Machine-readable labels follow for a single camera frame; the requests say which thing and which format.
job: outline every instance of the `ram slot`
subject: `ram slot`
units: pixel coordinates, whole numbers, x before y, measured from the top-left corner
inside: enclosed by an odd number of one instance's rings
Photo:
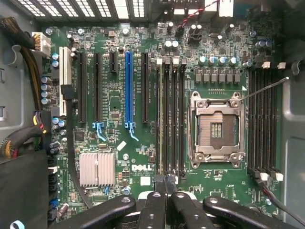
[[[143,52],[142,58],[142,122],[148,123],[148,99],[149,99],[149,72],[148,72],[148,53]]]
[[[168,147],[169,147],[169,89],[170,89],[170,65],[166,64],[164,68],[164,82],[163,82],[163,100],[164,100],[164,113],[163,113],[163,169],[164,173],[169,172],[168,164]]]
[[[102,55],[100,53],[94,54],[93,121],[102,121]]]
[[[125,53],[125,128],[129,130],[130,136],[139,141],[134,136],[133,122],[133,54]]]
[[[80,52],[78,57],[78,122],[87,118],[87,56]]]
[[[182,63],[179,72],[179,176],[185,177],[184,170],[184,75],[186,64]]]
[[[176,150],[177,150],[177,69],[174,68],[172,72],[172,172],[177,174],[177,158],[176,158]]]
[[[67,107],[66,101],[63,99],[63,95],[61,94],[61,85],[71,84],[71,50],[67,47],[59,47],[59,113],[60,116],[67,115]]]

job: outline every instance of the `screw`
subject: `screw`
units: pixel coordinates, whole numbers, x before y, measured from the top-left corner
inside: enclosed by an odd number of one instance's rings
[[[124,154],[124,155],[123,155],[123,159],[124,159],[125,161],[127,161],[127,160],[129,159],[129,155],[128,155],[128,154]]]
[[[78,33],[78,35],[84,35],[85,30],[80,28],[80,29],[77,30],[77,33]]]
[[[52,33],[53,33],[53,30],[52,30],[51,28],[47,28],[47,29],[46,29],[46,34],[47,34],[47,35],[51,36]]]
[[[122,202],[123,202],[123,203],[129,203],[129,202],[130,202],[130,199],[129,199],[128,197],[124,197],[124,198],[122,199]]]

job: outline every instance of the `microchip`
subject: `microchip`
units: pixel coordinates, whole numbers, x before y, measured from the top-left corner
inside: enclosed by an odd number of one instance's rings
[[[109,31],[109,37],[115,37],[115,31]]]
[[[225,53],[226,53],[225,49],[223,49],[223,48],[219,49],[219,54],[223,55]]]
[[[240,36],[235,36],[235,41],[236,42],[241,42],[242,41],[242,38]]]
[[[190,50],[185,51],[185,57],[191,58],[192,57],[192,52]]]
[[[74,140],[83,142],[85,140],[85,133],[83,131],[75,131]]]

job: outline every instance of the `motherboard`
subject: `motherboard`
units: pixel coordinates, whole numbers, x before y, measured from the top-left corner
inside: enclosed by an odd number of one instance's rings
[[[276,18],[249,14],[221,32],[174,21],[45,27],[53,55],[43,62],[43,104],[61,146],[54,190],[60,207],[69,205],[62,219],[86,209],[68,172],[62,84],[75,91],[76,168],[93,205],[137,199],[164,174],[199,201],[216,195],[277,214],[253,177],[268,171],[279,196],[280,86],[241,100],[278,79],[270,67],[282,57]]]

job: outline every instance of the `blue capacitor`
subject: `blue capacitor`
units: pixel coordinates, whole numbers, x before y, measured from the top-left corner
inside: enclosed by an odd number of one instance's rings
[[[58,61],[53,61],[52,66],[53,66],[53,68],[58,68],[59,62]]]
[[[59,118],[53,118],[53,119],[52,119],[52,123],[53,123],[54,125],[57,125],[57,124],[59,123],[59,121],[60,121]]]
[[[52,54],[52,59],[57,61],[59,59],[59,55],[57,53]]]

